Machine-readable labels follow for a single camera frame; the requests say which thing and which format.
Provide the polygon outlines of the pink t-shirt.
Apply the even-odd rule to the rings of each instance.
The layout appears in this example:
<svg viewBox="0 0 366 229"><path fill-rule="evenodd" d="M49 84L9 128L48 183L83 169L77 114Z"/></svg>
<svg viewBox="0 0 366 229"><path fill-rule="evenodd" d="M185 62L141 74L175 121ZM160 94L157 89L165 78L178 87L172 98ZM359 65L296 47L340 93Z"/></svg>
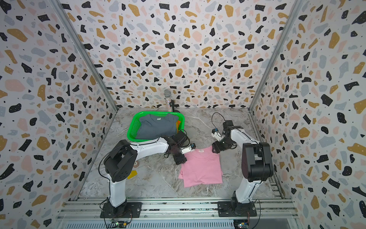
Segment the pink t-shirt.
<svg viewBox="0 0 366 229"><path fill-rule="evenodd" d="M178 176L185 188L223 183L220 156L212 152L211 146L195 149L186 153L185 157L187 161L181 165Z"/></svg>

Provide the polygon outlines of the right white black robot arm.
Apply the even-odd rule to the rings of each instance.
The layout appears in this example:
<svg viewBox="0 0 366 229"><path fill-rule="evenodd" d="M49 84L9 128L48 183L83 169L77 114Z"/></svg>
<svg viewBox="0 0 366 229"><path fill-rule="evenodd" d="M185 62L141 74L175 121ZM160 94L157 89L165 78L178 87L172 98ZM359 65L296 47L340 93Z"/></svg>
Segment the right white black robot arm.
<svg viewBox="0 0 366 229"><path fill-rule="evenodd" d="M231 120L223 122L223 131L212 129L212 152L219 154L225 150L241 148L241 171L243 174L239 188L233 199L240 204L248 204L259 186L272 177L274 165L270 145L251 137L241 126L235 126Z"/></svg>

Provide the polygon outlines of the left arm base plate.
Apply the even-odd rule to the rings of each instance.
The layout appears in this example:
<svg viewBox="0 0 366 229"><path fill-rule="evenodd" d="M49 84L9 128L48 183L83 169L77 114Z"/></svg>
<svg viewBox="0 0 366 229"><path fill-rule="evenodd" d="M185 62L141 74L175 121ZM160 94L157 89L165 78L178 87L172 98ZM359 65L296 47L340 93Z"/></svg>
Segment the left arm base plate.
<svg viewBox="0 0 366 229"><path fill-rule="evenodd" d="M112 204L107 201L102 207L100 218L139 218L142 210L142 202L128 202L125 201L118 207L113 207Z"/></svg>

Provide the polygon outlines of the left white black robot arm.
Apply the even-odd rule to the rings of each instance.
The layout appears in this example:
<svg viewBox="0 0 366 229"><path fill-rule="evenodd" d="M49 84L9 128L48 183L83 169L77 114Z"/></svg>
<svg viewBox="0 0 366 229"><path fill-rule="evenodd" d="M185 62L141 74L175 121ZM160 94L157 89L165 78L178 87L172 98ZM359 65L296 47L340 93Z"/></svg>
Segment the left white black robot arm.
<svg viewBox="0 0 366 229"><path fill-rule="evenodd" d="M118 208L126 202L125 184L133 165L141 158L155 154L172 156L176 165L184 164L187 158L182 150L190 146L186 132L179 131L173 136L163 136L145 142L121 140L104 159L109 179L109 203Z"/></svg>

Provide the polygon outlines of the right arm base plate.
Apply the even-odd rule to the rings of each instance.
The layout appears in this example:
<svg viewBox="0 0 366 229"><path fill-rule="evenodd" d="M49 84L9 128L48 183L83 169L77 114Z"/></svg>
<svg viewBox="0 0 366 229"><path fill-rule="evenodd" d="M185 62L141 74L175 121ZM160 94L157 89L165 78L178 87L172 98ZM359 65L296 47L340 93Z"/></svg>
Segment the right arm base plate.
<svg viewBox="0 0 366 229"><path fill-rule="evenodd" d="M230 201L217 202L219 217L256 217L257 211L254 202L234 203Z"/></svg>

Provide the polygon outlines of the grey-blue t-shirt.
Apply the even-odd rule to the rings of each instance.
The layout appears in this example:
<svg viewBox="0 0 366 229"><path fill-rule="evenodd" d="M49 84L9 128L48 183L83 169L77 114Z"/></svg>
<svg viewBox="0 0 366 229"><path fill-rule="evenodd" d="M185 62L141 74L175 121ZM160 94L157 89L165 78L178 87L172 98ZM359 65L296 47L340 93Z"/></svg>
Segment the grey-blue t-shirt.
<svg viewBox="0 0 366 229"><path fill-rule="evenodd" d="M173 114L143 116L140 118L141 126L136 134L136 139L154 140L163 136L173 136L177 133L178 121L178 116Z"/></svg>

